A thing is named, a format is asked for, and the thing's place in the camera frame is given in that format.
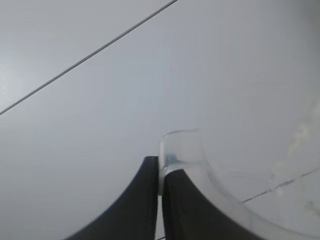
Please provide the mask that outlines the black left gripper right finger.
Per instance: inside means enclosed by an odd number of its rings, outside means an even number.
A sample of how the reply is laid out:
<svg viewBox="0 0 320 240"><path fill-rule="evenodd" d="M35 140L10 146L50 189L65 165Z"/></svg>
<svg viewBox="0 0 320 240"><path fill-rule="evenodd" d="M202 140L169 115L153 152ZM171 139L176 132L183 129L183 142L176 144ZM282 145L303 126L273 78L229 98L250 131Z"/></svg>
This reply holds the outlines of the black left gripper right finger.
<svg viewBox="0 0 320 240"><path fill-rule="evenodd" d="M162 215L167 240L256 240L198 190L183 169L164 179Z"/></svg>

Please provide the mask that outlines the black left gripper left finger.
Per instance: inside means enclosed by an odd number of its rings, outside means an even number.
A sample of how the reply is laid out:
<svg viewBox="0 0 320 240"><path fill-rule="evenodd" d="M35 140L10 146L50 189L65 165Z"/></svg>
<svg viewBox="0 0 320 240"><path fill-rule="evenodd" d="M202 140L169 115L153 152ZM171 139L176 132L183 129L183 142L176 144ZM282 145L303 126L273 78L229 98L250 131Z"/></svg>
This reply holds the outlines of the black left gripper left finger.
<svg viewBox="0 0 320 240"><path fill-rule="evenodd" d="M158 157L147 156L118 199L68 239L153 240L158 214L158 187Z"/></svg>

